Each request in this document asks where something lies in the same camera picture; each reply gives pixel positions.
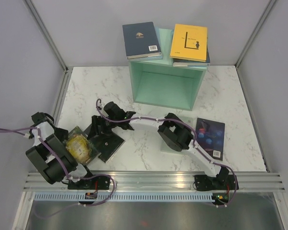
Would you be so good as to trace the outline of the black glossy book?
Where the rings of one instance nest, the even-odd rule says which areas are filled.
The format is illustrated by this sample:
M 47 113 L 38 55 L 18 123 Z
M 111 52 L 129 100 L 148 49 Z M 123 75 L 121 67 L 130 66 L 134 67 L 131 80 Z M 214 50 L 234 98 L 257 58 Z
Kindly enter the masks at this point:
M 93 135 L 90 136 L 89 133 L 91 129 L 92 125 L 87 127 L 84 133 L 87 135 L 88 140 L 93 144 L 95 149 L 100 152 L 98 158 L 103 161 L 103 163 L 107 163 L 125 140 L 114 133 L 110 128 L 104 126 L 93 128 Z

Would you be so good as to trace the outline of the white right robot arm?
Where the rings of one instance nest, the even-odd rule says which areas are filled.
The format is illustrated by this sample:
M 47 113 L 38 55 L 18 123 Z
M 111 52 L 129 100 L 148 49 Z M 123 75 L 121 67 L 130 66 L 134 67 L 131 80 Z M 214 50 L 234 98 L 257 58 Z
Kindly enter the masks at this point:
M 184 123 L 175 114 L 168 113 L 165 117 L 153 118 L 140 115 L 137 112 L 125 112 L 114 102 L 101 106 L 101 99 L 96 101 L 96 110 L 99 116 L 92 116 L 92 123 L 88 130 L 88 139 L 94 140 L 96 146 L 101 145 L 113 134 L 112 129 L 120 127 L 123 130 L 144 130 L 157 132 L 167 146 L 176 151 L 183 152 L 191 158 L 199 161 L 205 172 L 205 179 L 214 189 L 233 184 L 238 185 L 234 171 L 222 163 L 213 160 L 211 156 L 197 142 L 197 134 L 194 128 Z

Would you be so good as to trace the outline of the yellow hardcover book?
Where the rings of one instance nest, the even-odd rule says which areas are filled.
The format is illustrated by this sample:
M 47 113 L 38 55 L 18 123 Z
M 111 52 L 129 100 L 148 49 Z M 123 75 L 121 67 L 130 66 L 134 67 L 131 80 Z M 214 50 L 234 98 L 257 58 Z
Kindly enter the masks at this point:
M 207 27 L 175 24 L 170 57 L 205 62 L 207 40 Z

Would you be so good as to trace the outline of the pale green grey book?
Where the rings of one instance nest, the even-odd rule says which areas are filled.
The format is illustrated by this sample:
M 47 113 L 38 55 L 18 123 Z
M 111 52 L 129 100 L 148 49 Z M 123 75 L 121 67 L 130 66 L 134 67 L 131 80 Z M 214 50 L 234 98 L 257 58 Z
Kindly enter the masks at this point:
M 189 126 L 194 128 L 194 119 L 192 117 L 179 116 L 179 119 L 182 122 L 184 122 L 184 123 L 186 123 Z M 161 150 L 161 152 L 164 152 L 164 153 L 179 154 L 179 155 L 183 154 L 182 151 L 178 152 L 178 151 L 175 151 L 175 150 L 171 149 L 164 141 L 161 143 L 160 150 Z

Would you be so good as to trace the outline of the green Alice Wonderland book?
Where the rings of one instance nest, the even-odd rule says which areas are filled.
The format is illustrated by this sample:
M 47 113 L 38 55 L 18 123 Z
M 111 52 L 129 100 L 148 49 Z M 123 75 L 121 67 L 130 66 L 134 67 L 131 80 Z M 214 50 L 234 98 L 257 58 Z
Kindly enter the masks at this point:
M 101 154 L 78 126 L 69 132 L 65 141 L 67 151 L 82 165 L 88 165 Z

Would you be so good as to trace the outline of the purple night sky book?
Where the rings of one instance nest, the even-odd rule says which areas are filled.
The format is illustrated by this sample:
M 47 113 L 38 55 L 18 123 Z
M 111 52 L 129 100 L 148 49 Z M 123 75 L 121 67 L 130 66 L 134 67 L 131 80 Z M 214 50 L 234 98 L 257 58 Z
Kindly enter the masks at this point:
M 215 160 L 222 161 L 225 123 L 197 118 L 195 131 L 199 145 Z

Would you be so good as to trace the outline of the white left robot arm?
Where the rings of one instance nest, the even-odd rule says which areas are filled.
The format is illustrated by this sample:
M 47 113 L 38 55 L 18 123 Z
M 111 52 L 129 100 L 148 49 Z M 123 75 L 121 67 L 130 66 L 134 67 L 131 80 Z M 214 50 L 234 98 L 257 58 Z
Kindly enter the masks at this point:
M 47 113 L 37 112 L 31 118 L 34 124 L 29 137 L 34 144 L 25 154 L 46 182 L 55 184 L 66 179 L 69 189 L 92 189 L 95 177 L 66 149 L 68 130 L 56 127 Z

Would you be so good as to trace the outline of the teal ocean cover book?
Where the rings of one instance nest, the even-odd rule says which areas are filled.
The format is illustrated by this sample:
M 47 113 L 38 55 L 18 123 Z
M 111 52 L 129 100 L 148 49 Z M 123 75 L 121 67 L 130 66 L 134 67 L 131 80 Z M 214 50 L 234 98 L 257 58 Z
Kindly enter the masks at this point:
M 210 65 L 210 56 L 208 47 L 206 47 L 206 60 L 205 61 L 194 61 L 186 59 L 173 59 L 174 67 L 207 67 Z

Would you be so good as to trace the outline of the dark blue hardcover book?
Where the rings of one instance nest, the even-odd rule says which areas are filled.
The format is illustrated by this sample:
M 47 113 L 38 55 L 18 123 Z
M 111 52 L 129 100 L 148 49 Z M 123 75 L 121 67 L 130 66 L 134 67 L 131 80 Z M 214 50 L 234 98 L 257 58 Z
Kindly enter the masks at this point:
M 153 22 L 125 24 L 122 30 L 128 60 L 162 56 Z

